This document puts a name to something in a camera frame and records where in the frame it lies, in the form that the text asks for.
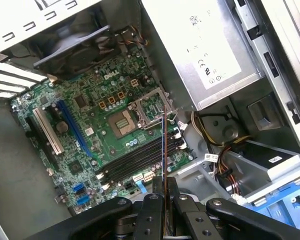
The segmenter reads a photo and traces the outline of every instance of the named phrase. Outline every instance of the black fan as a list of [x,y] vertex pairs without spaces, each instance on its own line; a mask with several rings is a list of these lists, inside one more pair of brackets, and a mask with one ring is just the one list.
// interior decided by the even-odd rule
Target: black fan
[[100,27],[94,15],[86,11],[37,34],[29,46],[40,58],[34,68],[63,80],[121,52],[110,26]]

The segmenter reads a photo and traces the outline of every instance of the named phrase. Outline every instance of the green circuit board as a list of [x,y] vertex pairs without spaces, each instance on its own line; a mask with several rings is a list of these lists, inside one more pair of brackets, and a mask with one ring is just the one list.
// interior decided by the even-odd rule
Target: green circuit board
[[[53,163],[43,151],[42,143],[29,135],[57,190],[61,188],[65,192],[61,198],[57,196],[58,203],[65,203],[78,214],[110,198],[129,197],[140,192],[132,181],[137,174],[154,172],[156,176],[161,175],[158,162],[144,166],[120,182],[112,183],[107,189],[102,188],[104,183],[96,177],[103,166],[162,136],[160,124],[142,129],[138,125],[138,115],[128,108],[129,103],[158,87],[138,48],[134,48],[128,54],[118,55],[75,79],[58,84],[47,80],[11,101],[14,113],[28,133],[32,129],[26,119],[35,119],[33,110],[44,110],[64,148],[63,153],[54,154],[56,162]],[[58,110],[60,100],[67,106],[90,156],[74,132],[68,129],[69,122]],[[158,95],[142,103],[145,114],[151,120],[160,114],[162,106]],[[176,127],[174,122],[169,123],[168,132]],[[169,161],[173,172],[189,162],[189,152],[177,150],[169,156]],[[83,195],[90,198],[85,204],[78,204],[82,194],[78,195],[73,190],[80,183],[85,187]],[[127,189],[126,183],[133,183],[132,187]]]

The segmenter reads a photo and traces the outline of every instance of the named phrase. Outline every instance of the white pci slot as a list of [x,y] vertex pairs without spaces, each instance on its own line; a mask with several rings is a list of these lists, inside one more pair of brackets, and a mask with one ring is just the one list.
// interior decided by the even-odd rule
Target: white pci slot
[[142,175],[142,173],[139,173],[139,174],[133,176],[132,179],[134,182],[138,182],[140,180],[144,180],[144,176]]
[[145,181],[145,182],[149,182],[149,181],[151,181],[155,176],[156,176],[156,174],[155,174],[153,171],[149,171],[149,172],[147,172],[147,173],[145,173],[145,174],[143,175],[144,181]]
[[45,112],[40,108],[36,108],[33,110],[33,114],[34,114],[35,118],[37,119],[37,121],[39,122],[44,134],[48,138],[48,141],[51,144],[55,154],[59,155],[59,154],[63,153],[65,151],[65,149],[62,146],[55,131],[53,130],[50,122],[48,121]]

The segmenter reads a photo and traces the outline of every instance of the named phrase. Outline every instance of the chip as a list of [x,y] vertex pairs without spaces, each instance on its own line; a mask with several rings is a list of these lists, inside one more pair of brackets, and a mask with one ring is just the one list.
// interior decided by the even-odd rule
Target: chip
[[74,100],[80,109],[87,106],[87,102],[82,95],[76,96]]
[[109,125],[114,135],[119,139],[136,130],[137,126],[129,111],[124,109],[108,118]]
[[79,173],[83,172],[83,170],[84,170],[78,160],[75,160],[75,161],[69,163],[68,167],[69,167],[72,175],[79,174]]
[[48,103],[48,99],[46,96],[40,98],[40,103],[43,105],[43,104],[47,104]]

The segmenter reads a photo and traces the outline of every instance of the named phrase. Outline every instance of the motherboard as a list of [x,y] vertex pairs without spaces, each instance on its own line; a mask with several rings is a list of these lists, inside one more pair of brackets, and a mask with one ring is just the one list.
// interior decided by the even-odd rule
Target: motherboard
[[177,112],[133,47],[68,81],[49,80],[11,101],[55,184],[57,203],[72,215],[108,199],[145,193],[162,174],[163,106],[167,163],[173,172],[193,159]]

